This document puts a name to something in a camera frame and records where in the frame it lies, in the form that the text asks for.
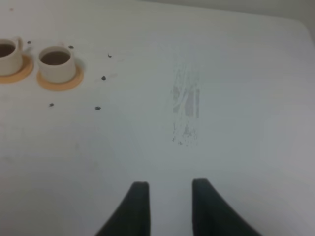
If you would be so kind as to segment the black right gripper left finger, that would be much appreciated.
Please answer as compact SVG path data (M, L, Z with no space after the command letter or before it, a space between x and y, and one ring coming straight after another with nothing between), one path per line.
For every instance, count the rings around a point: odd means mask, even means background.
M150 189L147 182L134 182L121 204L97 232L98 236L148 236Z

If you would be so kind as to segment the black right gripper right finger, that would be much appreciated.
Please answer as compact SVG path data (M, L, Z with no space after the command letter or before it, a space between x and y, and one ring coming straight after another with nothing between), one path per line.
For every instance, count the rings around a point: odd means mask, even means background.
M192 181L192 228L195 236L259 236L205 178Z

